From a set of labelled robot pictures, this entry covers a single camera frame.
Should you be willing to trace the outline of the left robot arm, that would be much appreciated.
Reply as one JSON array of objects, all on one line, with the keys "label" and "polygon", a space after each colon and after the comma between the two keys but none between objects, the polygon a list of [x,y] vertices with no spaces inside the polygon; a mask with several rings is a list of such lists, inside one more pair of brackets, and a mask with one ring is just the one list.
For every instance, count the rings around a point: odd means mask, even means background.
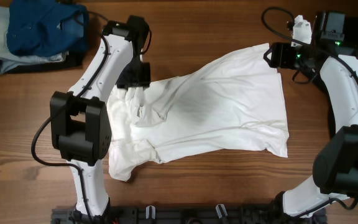
[{"label": "left robot arm", "polygon": [[142,56],[151,34],[143,17],[129,16],[125,23],[109,21],[83,76],[68,92],[52,95],[52,145],[70,167],[77,194],[66,218],[52,213],[54,223],[110,223],[103,175],[103,159],[112,138],[106,104],[113,88],[149,87],[150,64]]}]

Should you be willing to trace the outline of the white t-shirt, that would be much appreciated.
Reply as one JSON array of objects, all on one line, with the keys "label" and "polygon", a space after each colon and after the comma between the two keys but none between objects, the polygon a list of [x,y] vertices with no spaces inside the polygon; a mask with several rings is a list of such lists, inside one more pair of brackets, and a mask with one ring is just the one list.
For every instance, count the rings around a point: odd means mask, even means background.
[{"label": "white t-shirt", "polygon": [[287,156],[282,79],[268,66],[268,44],[233,51],[192,74],[114,88],[109,174],[127,181],[146,162],[158,164],[220,149]]}]

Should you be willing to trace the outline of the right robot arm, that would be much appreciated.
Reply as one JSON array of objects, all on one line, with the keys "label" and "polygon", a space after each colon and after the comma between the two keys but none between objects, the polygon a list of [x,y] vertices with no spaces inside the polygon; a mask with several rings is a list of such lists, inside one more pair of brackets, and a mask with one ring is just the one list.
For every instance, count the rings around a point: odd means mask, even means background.
[{"label": "right robot arm", "polygon": [[346,210],[358,204],[358,17],[321,11],[313,22],[291,16],[287,28],[264,60],[272,68],[303,74],[306,84],[327,94],[331,139],[316,156],[312,175],[276,196],[272,216],[318,223],[320,211],[331,204]]}]

